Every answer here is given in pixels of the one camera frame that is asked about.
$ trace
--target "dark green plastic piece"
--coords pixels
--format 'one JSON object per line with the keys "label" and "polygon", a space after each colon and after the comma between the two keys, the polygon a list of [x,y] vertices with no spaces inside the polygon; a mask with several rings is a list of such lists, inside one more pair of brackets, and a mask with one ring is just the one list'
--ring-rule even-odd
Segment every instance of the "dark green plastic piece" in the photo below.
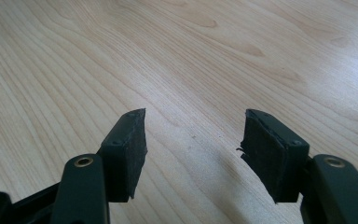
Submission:
{"label": "dark green plastic piece", "polygon": [[297,201],[299,170],[310,151],[304,139],[270,114],[247,109],[241,148],[241,158],[257,174],[275,203]]}
{"label": "dark green plastic piece", "polygon": [[99,155],[85,154],[65,164],[50,224],[107,224],[109,211]]}
{"label": "dark green plastic piece", "polygon": [[134,197],[146,153],[145,109],[133,110],[121,116],[97,152],[103,158],[109,202]]}
{"label": "dark green plastic piece", "polygon": [[358,223],[358,171],[341,158],[316,155],[310,178],[327,223]]}

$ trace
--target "screw hole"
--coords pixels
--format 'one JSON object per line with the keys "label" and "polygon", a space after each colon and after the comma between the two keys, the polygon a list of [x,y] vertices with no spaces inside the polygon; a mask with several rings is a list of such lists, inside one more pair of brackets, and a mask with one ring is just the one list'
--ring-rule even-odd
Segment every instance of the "screw hole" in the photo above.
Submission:
{"label": "screw hole", "polygon": [[330,166],[336,167],[336,168],[344,168],[345,163],[342,160],[333,158],[333,157],[327,157],[324,159],[324,162],[329,164]]}
{"label": "screw hole", "polygon": [[85,166],[92,164],[93,161],[94,160],[90,157],[83,157],[83,158],[80,158],[77,161],[75,161],[75,166],[76,167],[85,167]]}

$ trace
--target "light wood grain surface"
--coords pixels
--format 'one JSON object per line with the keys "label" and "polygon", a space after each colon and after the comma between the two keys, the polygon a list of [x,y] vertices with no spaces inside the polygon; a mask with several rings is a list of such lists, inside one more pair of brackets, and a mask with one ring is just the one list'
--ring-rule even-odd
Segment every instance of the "light wood grain surface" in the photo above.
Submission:
{"label": "light wood grain surface", "polygon": [[246,108],[358,169],[358,0],[0,1],[0,191],[16,202],[146,108],[112,223],[301,223],[240,159]]}

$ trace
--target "wooden table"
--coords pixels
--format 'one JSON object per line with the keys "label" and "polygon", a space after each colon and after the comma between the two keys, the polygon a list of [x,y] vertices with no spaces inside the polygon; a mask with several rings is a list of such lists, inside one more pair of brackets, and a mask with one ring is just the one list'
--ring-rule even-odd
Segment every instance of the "wooden table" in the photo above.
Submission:
{"label": "wooden table", "polygon": [[0,1],[0,190],[16,202],[146,108],[112,223],[301,223],[235,148],[246,108],[358,169],[358,1]]}

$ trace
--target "small hole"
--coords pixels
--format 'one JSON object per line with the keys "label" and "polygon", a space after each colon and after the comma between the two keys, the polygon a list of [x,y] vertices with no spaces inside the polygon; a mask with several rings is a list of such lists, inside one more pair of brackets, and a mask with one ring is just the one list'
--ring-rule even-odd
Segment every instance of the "small hole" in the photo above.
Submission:
{"label": "small hole", "polygon": [[324,162],[329,164],[330,166],[336,167],[336,168],[344,168],[345,163],[342,160],[333,158],[333,157],[327,157],[324,159]]}
{"label": "small hole", "polygon": [[295,146],[299,146],[299,145],[301,145],[301,142],[298,141],[298,140],[293,140],[292,144],[295,145]]}
{"label": "small hole", "polygon": [[123,142],[121,142],[120,140],[113,140],[112,141],[113,146],[121,146],[122,144],[123,144]]}
{"label": "small hole", "polygon": [[93,159],[90,157],[80,158],[75,162],[76,167],[85,167],[92,164]]}

